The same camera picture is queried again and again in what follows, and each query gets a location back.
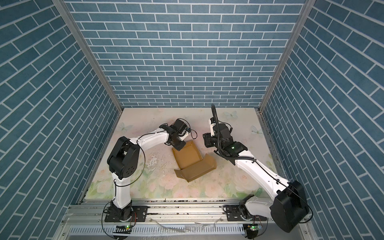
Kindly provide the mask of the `brown cardboard box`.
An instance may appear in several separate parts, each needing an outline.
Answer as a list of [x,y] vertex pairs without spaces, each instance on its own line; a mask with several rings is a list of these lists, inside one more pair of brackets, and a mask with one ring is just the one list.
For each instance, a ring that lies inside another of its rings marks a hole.
[[172,148],[172,151],[179,167],[178,170],[174,170],[175,174],[188,183],[217,168],[215,158],[209,154],[205,154],[203,157],[194,141],[186,142],[186,145],[179,151],[175,148]]

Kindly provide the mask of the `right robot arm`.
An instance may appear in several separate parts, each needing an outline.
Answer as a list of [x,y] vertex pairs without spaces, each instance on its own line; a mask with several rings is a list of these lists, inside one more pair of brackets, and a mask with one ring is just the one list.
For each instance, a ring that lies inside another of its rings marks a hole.
[[218,156],[247,173],[270,197],[269,200],[261,200],[255,195],[248,195],[239,202],[237,215],[245,221],[257,216],[273,219],[286,233],[303,224],[305,216],[311,211],[304,187],[298,181],[289,182],[268,169],[245,145],[233,140],[231,129],[225,123],[214,119],[209,122],[210,132],[203,135],[205,146],[215,147]]

